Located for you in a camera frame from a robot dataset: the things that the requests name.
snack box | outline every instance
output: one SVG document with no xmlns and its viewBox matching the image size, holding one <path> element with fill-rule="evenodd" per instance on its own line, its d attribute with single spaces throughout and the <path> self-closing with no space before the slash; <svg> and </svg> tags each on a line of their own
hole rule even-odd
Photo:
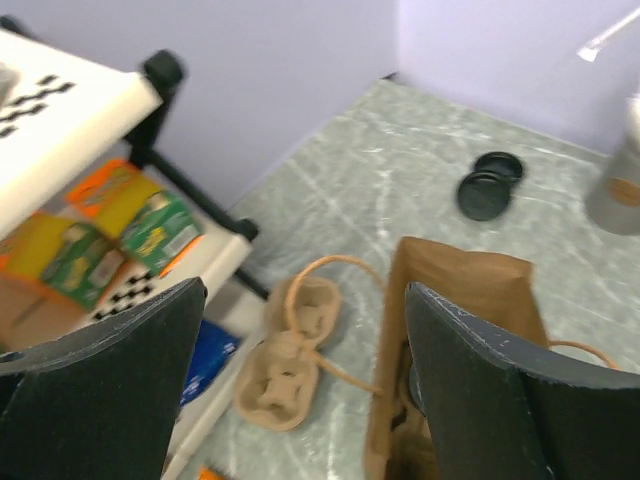
<svg viewBox="0 0 640 480">
<path fill-rule="evenodd" d="M 0 274 L 92 310 L 125 256 L 86 222 L 37 212 L 0 243 Z"/>
<path fill-rule="evenodd" d="M 168 273 L 203 232 L 180 196 L 123 159 L 85 178 L 67 201 L 154 275 Z"/>
</svg>

jar lid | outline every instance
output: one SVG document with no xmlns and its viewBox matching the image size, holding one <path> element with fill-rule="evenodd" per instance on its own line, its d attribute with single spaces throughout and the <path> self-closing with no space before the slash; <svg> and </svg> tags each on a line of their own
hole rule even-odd
<svg viewBox="0 0 640 480">
<path fill-rule="evenodd" d="M 472 220 L 485 222 L 503 213 L 511 202 L 509 180 L 498 173 L 471 172 L 458 186 L 460 211 Z"/>
<path fill-rule="evenodd" d="M 481 155 L 473 166 L 475 172 L 494 172 L 507 177 L 511 185 L 516 185 L 524 175 L 520 159 L 507 152 L 489 152 Z"/>
</svg>

blue package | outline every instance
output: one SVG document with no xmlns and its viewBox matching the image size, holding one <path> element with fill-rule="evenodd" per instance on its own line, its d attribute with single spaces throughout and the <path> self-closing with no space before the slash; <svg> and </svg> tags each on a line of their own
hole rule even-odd
<svg viewBox="0 0 640 480">
<path fill-rule="evenodd" d="M 187 374 L 187 383 L 180 399 L 181 407 L 211 385 L 239 344 L 240 339 L 206 319 L 202 320 Z"/>
</svg>

lavender wall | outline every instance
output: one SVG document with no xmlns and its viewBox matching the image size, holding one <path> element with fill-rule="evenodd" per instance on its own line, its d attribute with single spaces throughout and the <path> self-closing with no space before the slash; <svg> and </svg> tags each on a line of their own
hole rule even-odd
<svg viewBox="0 0 640 480">
<path fill-rule="evenodd" d="M 395 0 L 0 0 L 51 44 L 123 70 L 190 70 L 162 149 L 225 206 L 396 69 Z"/>
<path fill-rule="evenodd" d="M 639 81 L 640 22 L 595 63 L 576 56 L 637 0 L 401 0 L 398 80 L 611 152 Z"/>
</svg>

white cable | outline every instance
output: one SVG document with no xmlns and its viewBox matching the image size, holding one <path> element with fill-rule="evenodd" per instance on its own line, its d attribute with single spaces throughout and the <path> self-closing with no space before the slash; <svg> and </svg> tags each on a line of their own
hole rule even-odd
<svg viewBox="0 0 640 480">
<path fill-rule="evenodd" d="M 598 53 L 600 53 L 600 50 L 602 50 L 607 42 L 622 30 L 624 30 L 626 27 L 628 27 L 630 24 L 638 20 L 638 18 L 640 18 L 640 7 L 636 8 L 622 20 L 607 28 L 600 35 L 587 42 L 580 50 L 578 50 L 578 56 L 586 62 L 595 61 Z"/>
</svg>

